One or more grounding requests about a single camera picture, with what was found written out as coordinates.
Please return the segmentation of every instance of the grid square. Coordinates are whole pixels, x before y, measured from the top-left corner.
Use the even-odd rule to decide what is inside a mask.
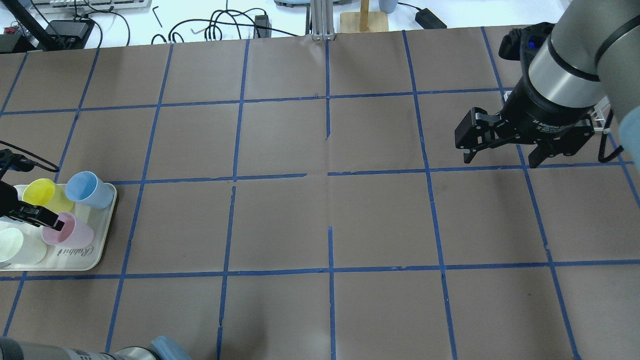
[[[406,38],[418,91],[498,87],[479,28],[407,31]]]
[[[547,262],[522,170],[434,172],[431,178],[447,264]]]
[[[324,100],[245,104],[238,175],[326,173]]]
[[[147,178],[232,176],[237,120],[236,104],[162,108]]]
[[[329,359],[329,275],[233,276],[222,359]]]
[[[163,103],[240,99],[244,45],[244,41],[173,45]]]
[[[19,284],[20,281],[0,281],[0,327],[3,331],[6,321],[9,319]]]
[[[580,356],[637,358],[640,266],[563,266],[556,272]]]
[[[424,174],[330,178],[335,266],[437,265]]]
[[[8,336],[100,352],[117,290],[118,280],[26,281]]]
[[[157,104],[169,45],[100,49],[83,107]]]
[[[440,272],[335,274],[339,359],[450,359]]]
[[[0,119],[2,140],[59,165],[75,114],[72,112],[3,115]],[[55,176],[53,172],[36,167],[30,172],[8,171],[3,181],[9,184],[30,184],[43,177],[53,180]]]
[[[111,349],[144,346],[161,334],[193,359],[215,359],[221,286],[221,277],[125,280]]]
[[[327,177],[237,184],[230,270],[328,266]]]
[[[95,52],[95,49],[30,52],[6,110],[77,108]]]
[[[124,254],[127,251],[127,243],[129,242],[129,234],[131,233],[131,222],[133,221],[133,213],[136,209],[140,186],[116,185],[116,189],[118,190],[116,209],[111,218],[107,240],[98,265],[81,273],[77,271],[30,271],[29,275],[76,276],[78,274],[120,274]]]
[[[2,82],[0,82],[0,108],[4,105],[4,100],[9,95],[9,90],[13,85],[22,59],[26,54],[3,54],[0,56],[0,69],[3,70]]]
[[[456,149],[454,131],[474,106],[495,113],[502,108],[499,92],[429,94],[418,96],[424,145],[431,168],[520,165],[515,145],[481,151],[471,164],[462,160]]]
[[[329,63],[332,95],[412,90],[400,31],[340,34],[329,43]]]
[[[522,66],[520,66],[519,61],[505,60],[498,55],[502,38],[509,34],[509,31],[513,28],[520,29],[527,26],[529,25],[491,26],[484,29],[487,40],[489,40],[489,46],[491,46],[495,67],[500,75],[500,82],[506,88],[515,87],[520,78],[522,78]]]
[[[640,258],[640,209],[620,167],[529,171],[555,261]]]
[[[311,35],[251,40],[245,99],[317,96],[325,92],[323,41],[314,41]]]
[[[103,181],[142,178],[155,109],[83,111],[60,180],[91,169]]]
[[[412,96],[331,101],[330,171],[424,168]]]
[[[459,359],[571,359],[548,268],[452,270]]]
[[[127,272],[222,271],[231,184],[147,184]]]

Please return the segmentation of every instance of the pink cup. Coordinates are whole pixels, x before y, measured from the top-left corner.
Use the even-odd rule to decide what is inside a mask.
[[[48,227],[42,229],[42,239],[47,244],[68,249],[82,249],[93,241],[93,229],[73,214],[66,211],[58,213],[58,220],[65,223],[62,230],[55,231]]]

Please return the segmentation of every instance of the wooden base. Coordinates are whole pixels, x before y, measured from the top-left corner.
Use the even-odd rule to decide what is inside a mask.
[[[387,14],[383,12],[369,12],[369,26],[367,31],[360,31],[360,12],[344,12],[340,14],[341,33],[381,33],[389,31]]]

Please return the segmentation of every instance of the table surface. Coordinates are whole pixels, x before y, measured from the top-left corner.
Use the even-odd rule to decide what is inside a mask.
[[[118,188],[102,261],[0,277],[18,340],[193,359],[635,359],[624,156],[462,162],[510,26],[0,56],[0,136]],[[74,66],[60,64],[73,63]]]
[[[418,7],[428,7],[436,16],[443,20],[450,28],[467,28],[474,26],[501,26],[512,24],[537,24],[538,22],[557,22],[564,9],[568,6],[568,0],[450,0],[450,1],[426,1],[406,0],[405,3]],[[150,7],[159,6],[156,13],[163,25],[161,28],[151,12]],[[301,35],[304,32],[306,9],[304,6],[286,8],[276,6],[273,0],[230,0],[229,8],[247,10],[250,8],[263,8],[267,10],[272,26],[276,29]],[[378,2],[370,2],[372,11],[379,11]],[[224,9],[224,0],[153,0],[152,5],[142,9],[119,10],[127,18],[131,26],[131,45],[147,45],[156,33],[162,33],[165,37],[169,29],[178,22],[186,19],[209,18],[211,12],[216,9]],[[354,0],[351,4],[335,5],[334,24],[337,32],[340,31],[340,13],[357,12],[360,10],[360,2]],[[46,26],[46,23],[36,14],[33,16],[38,22]],[[71,13],[45,15],[49,20],[71,19]],[[95,14],[92,17],[104,30],[103,47],[123,46],[127,39],[127,28],[124,22],[114,15]],[[421,27],[414,21],[415,9],[398,5],[396,10],[388,16],[389,30],[411,30]],[[13,16],[7,10],[0,10],[0,24],[8,26],[13,21]],[[193,35],[191,30],[198,31],[205,24],[192,22],[181,25],[179,33],[187,42],[204,41],[202,34]],[[241,30],[243,38],[252,36],[252,28]],[[286,36],[273,32],[273,37]],[[237,32],[233,26],[223,27],[224,39],[237,39]],[[91,35],[86,47],[96,47],[98,44],[98,30]]]

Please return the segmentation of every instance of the blue cup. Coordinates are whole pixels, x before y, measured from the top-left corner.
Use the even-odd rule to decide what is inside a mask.
[[[90,171],[79,172],[71,177],[65,194],[69,200],[94,209],[104,209],[113,201],[113,190]]]

